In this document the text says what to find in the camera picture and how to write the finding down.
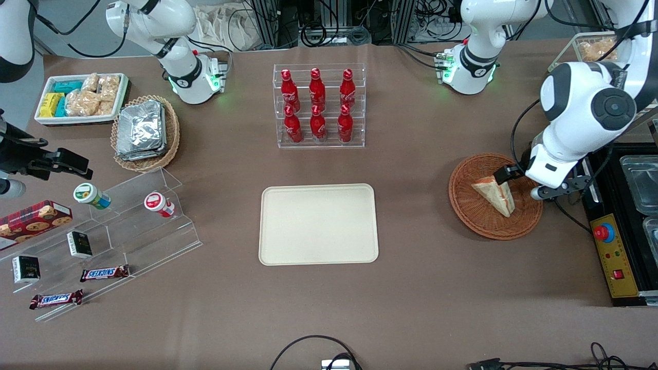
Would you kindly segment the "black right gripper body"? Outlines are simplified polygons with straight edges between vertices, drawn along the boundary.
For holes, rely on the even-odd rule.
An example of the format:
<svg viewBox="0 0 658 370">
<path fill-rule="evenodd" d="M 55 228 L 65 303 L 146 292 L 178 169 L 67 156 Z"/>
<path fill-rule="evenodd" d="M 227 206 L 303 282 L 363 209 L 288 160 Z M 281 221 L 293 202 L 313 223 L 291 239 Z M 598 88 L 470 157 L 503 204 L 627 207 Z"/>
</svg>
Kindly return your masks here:
<svg viewBox="0 0 658 370">
<path fill-rule="evenodd" d="M 35 138 L 1 117 L 1 171 L 9 175 L 49 178 L 50 172 L 40 167 L 31 167 L 47 153 L 43 148 L 48 141 Z"/>
</svg>

